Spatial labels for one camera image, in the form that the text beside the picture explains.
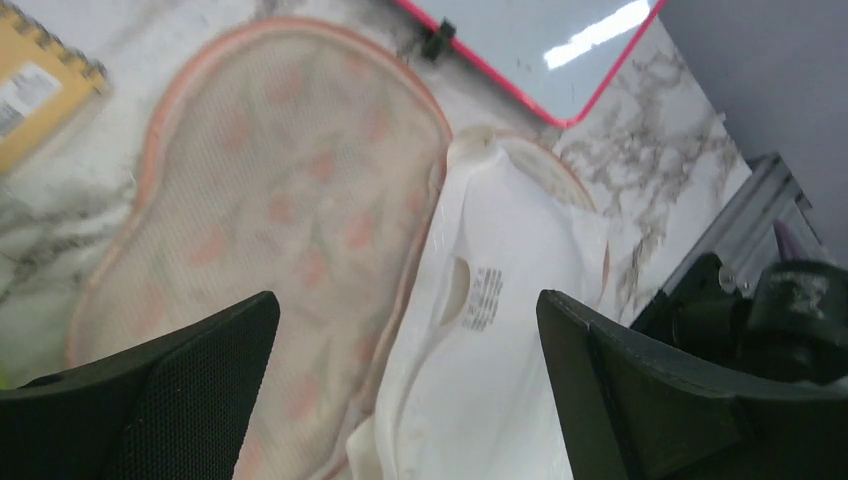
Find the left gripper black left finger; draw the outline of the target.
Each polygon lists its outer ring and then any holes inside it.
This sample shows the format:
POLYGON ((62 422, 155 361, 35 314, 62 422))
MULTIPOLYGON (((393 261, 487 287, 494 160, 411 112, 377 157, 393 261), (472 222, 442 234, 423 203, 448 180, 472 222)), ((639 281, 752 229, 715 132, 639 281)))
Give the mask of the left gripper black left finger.
POLYGON ((260 292, 1 394, 5 479, 230 479, 280 319, 260 292))

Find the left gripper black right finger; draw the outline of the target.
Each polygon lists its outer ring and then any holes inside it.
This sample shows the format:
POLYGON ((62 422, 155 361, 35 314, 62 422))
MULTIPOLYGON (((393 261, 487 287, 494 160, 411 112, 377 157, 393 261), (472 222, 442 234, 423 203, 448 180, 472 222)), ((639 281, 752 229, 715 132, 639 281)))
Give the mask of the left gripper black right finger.
POLYGON ((843 479, 847 395, 702 360, 555 291, 536 316, 577 479, 843 479))

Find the white bra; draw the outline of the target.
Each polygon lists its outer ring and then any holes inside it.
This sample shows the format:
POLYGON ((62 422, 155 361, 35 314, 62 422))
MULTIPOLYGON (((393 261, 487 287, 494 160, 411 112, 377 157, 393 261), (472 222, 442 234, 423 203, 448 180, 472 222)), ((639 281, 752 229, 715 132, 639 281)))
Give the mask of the white bra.
POLYGON ((544 290, 590 305, 608 220, 549 150, 491 127, 459 132, 349 479, 568 479, 536 320, 544 290))

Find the peach floral mesh laundry bag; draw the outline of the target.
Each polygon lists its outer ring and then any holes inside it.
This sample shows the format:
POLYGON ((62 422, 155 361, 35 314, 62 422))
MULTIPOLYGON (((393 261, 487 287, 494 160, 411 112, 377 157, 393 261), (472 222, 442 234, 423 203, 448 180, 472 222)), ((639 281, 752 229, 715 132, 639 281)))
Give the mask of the peach floral mesh laundry bag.
POLYGON ((456 135, 406 65, 350 30, 282 18, 223 35, 151 119, 68 363, 270 291, 279 324, 232 478, 349 479, 456 135))

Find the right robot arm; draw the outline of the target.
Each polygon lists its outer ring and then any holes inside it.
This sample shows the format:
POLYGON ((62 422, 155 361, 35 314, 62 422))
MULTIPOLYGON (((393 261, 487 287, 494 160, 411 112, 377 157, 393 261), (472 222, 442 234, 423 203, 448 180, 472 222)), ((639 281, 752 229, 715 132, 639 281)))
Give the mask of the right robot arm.
POLYGON ((713 253, 684 268, 632 329, 760 378, 828 385, 847 376, 847 272, 824 262, 766 267, 754 290, 728 280, 713 253))

